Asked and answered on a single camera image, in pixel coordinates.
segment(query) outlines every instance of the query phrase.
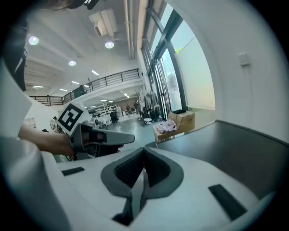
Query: ceiling vent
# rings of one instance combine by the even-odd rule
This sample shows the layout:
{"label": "ceiling vent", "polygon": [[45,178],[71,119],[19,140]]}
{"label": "ceiling vent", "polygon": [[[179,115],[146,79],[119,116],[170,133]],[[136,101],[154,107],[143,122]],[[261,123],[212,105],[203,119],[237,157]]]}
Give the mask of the ceiling vent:
{"label": "ceiling vent", "polygon": [[112,8],[92,14],[89,19],[93,23],[94,30],[99,37],[107,34],[112,37],[118,31]]}

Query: forearm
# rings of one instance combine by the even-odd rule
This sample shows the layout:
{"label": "forearm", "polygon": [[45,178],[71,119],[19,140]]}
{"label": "forearm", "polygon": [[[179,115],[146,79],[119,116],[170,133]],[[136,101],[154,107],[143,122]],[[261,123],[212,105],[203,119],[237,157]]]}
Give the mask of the forearm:
{"label": "forearm", "polygon": [[74,154],[68,135],[42,132],[23,124],[18,136],[37,145],[40,151],[54,155],[73,156]]}

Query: black metal railing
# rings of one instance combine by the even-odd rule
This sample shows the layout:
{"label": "black metal railing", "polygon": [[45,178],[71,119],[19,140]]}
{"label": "black metal railing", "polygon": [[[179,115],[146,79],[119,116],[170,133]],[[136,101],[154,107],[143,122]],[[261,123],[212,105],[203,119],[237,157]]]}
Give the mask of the black metal railing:
{"label": "black metal railing", "polygon": [[118,84],[124,81],[129,81],[129,80],[139,79],[139,78],[140,78],[139,69],[133,69],[133,70],[128,70],[128,71],[112,74],[112,75],[109,75],[100,79],[96,79],[84,85],[81,85],[75,90],[64,95],[64,97],[58,97],[58,96],[30,96],[30,97],[40,103],[43,103],[46,106],[64,105],[68,103],[69,101],[74,100],[75,98],[81,95],[84,95],[86,93],[98,90],[106,86],[111,86],[111,85]]}
{"label": "black metal railing", "polygon": [[53,106],[53,105],[63,105],[63,97],[61,96],[30,96],[32,99],[46,105],[46,106]]}

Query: ceiling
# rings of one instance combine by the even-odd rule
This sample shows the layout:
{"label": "ceiling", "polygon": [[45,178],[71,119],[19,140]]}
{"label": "ceiling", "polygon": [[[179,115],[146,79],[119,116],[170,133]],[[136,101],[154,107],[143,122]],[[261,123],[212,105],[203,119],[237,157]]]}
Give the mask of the ceiling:
{"label": "ceiling", "polygon": [[[137,22],[139,1],[133,0],[133,3],[134,22]],[[89,16],[109,8],[113,8],[118,32],[114,37],[99,37]],[[88,78],[92,81],[138,68],[138,61],[129,59],[124,12],[122,0],[100,0],[92,10],[81,6],[57,11],[40,9],[29,14],[28,38],[37,36],[39,43],[32,46],[27,42],[26,94],[64,96],[78,87],[71,81],[85,84]],[[136,38],[137,23],[133,25]],[[104,46],[107,41],[114,42],[114,48],[107,49]],[[72,60],[76,66],[68,65]],[[33,85],[44,88],[36,90],[32,88]]]}
{"label": "ceiling", "polygon": [[101,105],[102,104],[102,102],[100,101],[101,99],[113,100],[114,102],[116,102],[119,100],[127,99],[124,93],[126,93],[130,97],[136,96],[136,92],[139,94],[140,89],[141,89],[141,85],[136,86],[136,87],[126,88],[120,91],[110,92],[108,94],[103,94],[101,96],[97,96],[95,98],[84,101],[83,104],[85,107],[89,108],[90,106]]}

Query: open cardboard box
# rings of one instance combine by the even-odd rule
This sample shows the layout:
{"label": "open cardboard box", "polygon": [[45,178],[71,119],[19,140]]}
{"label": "open cardboard box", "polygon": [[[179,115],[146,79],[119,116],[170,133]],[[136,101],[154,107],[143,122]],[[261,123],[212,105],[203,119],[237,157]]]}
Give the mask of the open cardboard box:
{"label": "open cardboard box", "polygon": [[195,113],[191,111],[186,111],[181,114],[174,114],[170,112],[168,115],[169,120],[175,121],[178,130],[174,132],[169,132],[169,133],[160,133],[157,131],[156,125],[153,126],[154,128],[154,136],[156,142],[161,142],[167,139],[170,139],[171,137],[178,135],[183,132],[189,132],[195,128]]}

